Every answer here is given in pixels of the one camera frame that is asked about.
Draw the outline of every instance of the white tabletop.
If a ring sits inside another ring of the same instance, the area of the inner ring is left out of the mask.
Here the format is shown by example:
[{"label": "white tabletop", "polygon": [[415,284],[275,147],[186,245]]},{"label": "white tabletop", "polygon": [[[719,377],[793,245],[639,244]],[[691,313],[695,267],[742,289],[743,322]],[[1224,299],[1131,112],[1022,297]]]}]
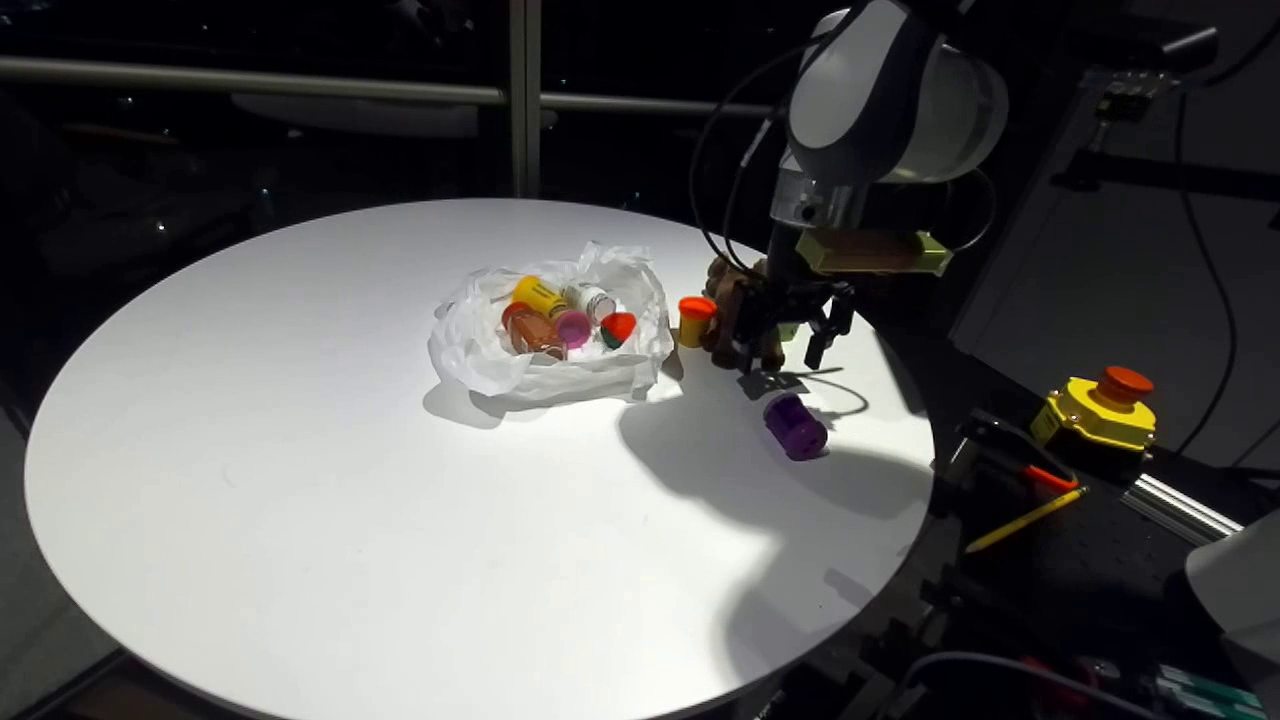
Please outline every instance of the white tabletop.
[{"label": "white tabletop", "polygon": [[700,350],[645,404],[504,413],[439,383],[433,311],[466,273],[591,240],[650,246],[673,316],[703,286],[689,227],[512,200],[325,218],[161,282],[36,419],[58,579],[143,661],[298,720],[639,720],[795,660],[915,539],[928,420],[861,319],[804,379],[835,428],[810,462]]}]

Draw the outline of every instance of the yellow pencil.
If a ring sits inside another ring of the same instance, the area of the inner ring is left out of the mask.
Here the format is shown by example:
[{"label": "yellow pencil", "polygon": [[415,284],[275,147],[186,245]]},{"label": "yellow pencil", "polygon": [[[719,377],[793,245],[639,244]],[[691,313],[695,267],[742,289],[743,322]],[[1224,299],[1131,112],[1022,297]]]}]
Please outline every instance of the yellow pencil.
[{"label": "yellow pencil", "polygon": [[969,543],[969,546],[964,548],[965,555],[969,555],[970,552],[978,552],[979,550],[984,550],[987,547],[996,544],[997,542],[1007,538],[1009,536],[1016,533],[1018,530],[1025,528],[1027,525],[1030,525],[1032,523],[1039,520],[1041,518],[1048,515],[1050,512],[1056,512],[1066,507],[1068,505],[1075,502],[1076,500],[1080,498],[1082,495],[1087,492],[1089,492],[1089,487],[1080,486],[1064,496],[1056,497],[1052,501],[1041,505],[1036,510],[1032,510],[1030,512],[1023,515],[1021,518],[1014,520],[1012,523],[1001,525],[995,530],[991,530],[989,533]]}]

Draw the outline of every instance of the pink lid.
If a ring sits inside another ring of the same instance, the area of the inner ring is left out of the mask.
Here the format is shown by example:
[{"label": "pink lid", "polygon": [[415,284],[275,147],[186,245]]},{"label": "pink lid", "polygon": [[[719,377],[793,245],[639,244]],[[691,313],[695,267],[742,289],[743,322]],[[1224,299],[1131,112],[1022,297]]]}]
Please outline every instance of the pink lid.
[{"label": "pink lid", "polygon": [[564,341],[564,347],[582,347],[591,337],[591,318],[580,310],[566,310],[556,316],[556,334]]}]

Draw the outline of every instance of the plastic bag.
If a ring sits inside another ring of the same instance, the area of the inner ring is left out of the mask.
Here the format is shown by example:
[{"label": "plastic bag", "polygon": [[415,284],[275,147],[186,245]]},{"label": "plastic bag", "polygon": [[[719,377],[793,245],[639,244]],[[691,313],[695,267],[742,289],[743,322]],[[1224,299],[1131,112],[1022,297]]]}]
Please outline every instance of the plastic bag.
[{"label": "plastic bag", "polygon": [[[525,275],[559,287],[568,282],[599,286],[618,302],[620,311],[636,316],[636,328],[617,350],[608,350],[596,331],[562,361],[541,354],[516,355],[500,327],[502,311],[511,302],[516,282]],[[602,247],[591,242],[576,263],[477,270],[444,300],[435,316],[428,347],[442,379],[448,375],[481,395],[518,401],[556,402],[593,393],[603,397],[620,388],[640,395],[658,380],[659,365],[675,348],[667,296],[645,247]]]}]

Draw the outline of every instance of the purple container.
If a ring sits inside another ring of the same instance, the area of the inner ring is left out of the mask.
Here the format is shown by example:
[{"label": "purple container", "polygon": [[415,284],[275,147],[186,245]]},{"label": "purple container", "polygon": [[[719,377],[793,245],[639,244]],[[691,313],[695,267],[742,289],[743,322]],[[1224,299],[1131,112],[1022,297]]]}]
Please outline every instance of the purple container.
[{"label": "purple container", "polygon": [[785,392],[764,406],[764,425],[792,460],[812,460],[827,447],[827,427],[795,393]]}]

